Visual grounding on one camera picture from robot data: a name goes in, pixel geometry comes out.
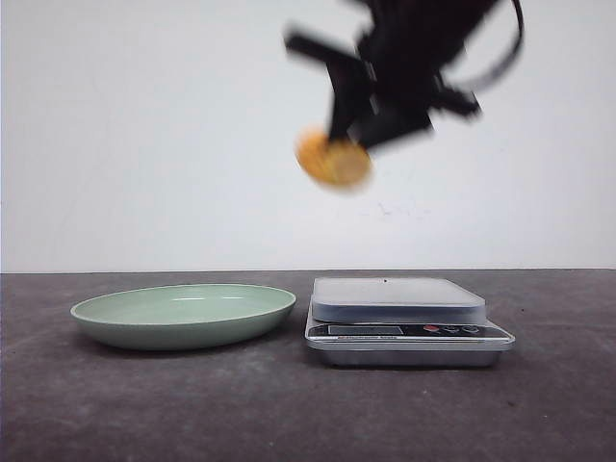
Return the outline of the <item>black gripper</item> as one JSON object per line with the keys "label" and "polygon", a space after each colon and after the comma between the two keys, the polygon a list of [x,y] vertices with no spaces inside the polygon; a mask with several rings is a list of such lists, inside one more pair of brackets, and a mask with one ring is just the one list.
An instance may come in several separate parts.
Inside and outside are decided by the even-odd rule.
{"label": "black gripper", "polygon": [[372,26],[352,52],[290,29],[288,51],[323,64],[333,89],[328,138],[348,138],[370,151],[429,131],[428,112],[468,116],[475,95],[445,84],[443,69],[462,51],[484,17],[481,1],[369,1]]}

